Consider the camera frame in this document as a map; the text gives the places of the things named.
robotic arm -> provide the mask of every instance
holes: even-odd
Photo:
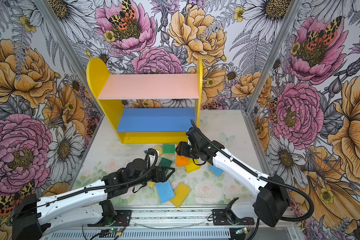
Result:
[[[309,218],[314,211],[312,200],[303,191],[287,185],[277,175],[270,177],[238,160],[223,145],[210,141],[191,120],[192,126],[187,132],[188,142],[180,142],[176,148],[179,156],[201,159],[203,164],[210,163],[221,168],[256,196],[248,202],[235,198],[226,207],[228,221],[235,225],[245,217],[256,217],[256,233],[259,220],[274,227],[281,220],[297,222]],[[13,239],[38,240],[43,235],[78,224],[106,226],[116,218],[109,199],[124,194],[137,184],[142,187],[147,182],[165,182],[175,171],[174,168],[157,167],[157,152],[149,149],[145,160],[135,159],[125,168],[113,172],[88,186],[64,194],[36,198],[35,194],[24,198],[13,217]],[[283,217],[290,205],[287,189],[293,190],[309,203],[307,214],[297,218]]]

pink shelf board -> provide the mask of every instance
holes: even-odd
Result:
[[[98,99],[197,99],[196,73],[110,75]]]

light yellow sponge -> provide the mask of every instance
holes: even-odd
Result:
[[[147,185],[150,188],[154,188],[155,184],[156,184],[155,182],[147,182]]]
[[[176,207],[180,207],[190,191],[191,189],[181,182],[179,185],[177,185],[176,189],[173,190],[175,197],[169,201]]]
[[[156,145],[156,146],[154,147],[154,150],[157,151],[157,156],[158,156],[158,157],[163,154],[163,148],[162,148],[160,145]]]
[[[191,158],[188,159],[188,165],[185,166],[185,170],[187,171],[187,173],[190,173],[190,172],[192,172],[194,170],[197,170],[199,168],[200,168],[200,166],[197,166],[196,164],[193,163],[193,159],[191,159]]]

wallpaper panel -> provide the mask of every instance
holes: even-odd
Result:
[[[360,240],[360,0],[303,5],[250,115],[274,173],[315,204],[305,238]]]
[[[34,3],[0,0],[0,240],[26,195],[68,190],[100,116]]]
[[[194,73],[201,58],[202,109],[242,109],[291,1],[49,2],[84,67],[96,57],[115,74]],[[299,17],[307,11],[302,8]],[[123,101],[125,108],[191,108],[193,104],[192,99]]]

floral tabletop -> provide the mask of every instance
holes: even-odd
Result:
[[[211,140],[216,140],[227,147],[236,157],[243,160],[255,169],[261,170],[256,153],[251,147],[251,141],[246,139],[244,119],[240,110],[204,110],[201,111],[200,129]],[[125,167],[128,162],[135,158],[143,158],[144,150],[154,147],[154,144],[121,144],[116,134],[105,119],[96,134],[92,146],[86,156],[78,177],[74,181],[73,189],[94,182],[102,176]],[[227,173],[217,177],[208,165],[191,173],[185,171],[185,167],[176,167],[175,155],[163,155],[173,160],[172,166],[175,173],[169,178],[173,189],[180,182],[191,188],[191,192],[183,202],[183,205],[211,205],[228,204],[234,197],[242,197],[251,200],[251,193],[237,180]],[[111,199],[114,206],[120,205],[161,205],[156,187],[143,187],[137,193],[132,193],[132,188],[121,196]]]

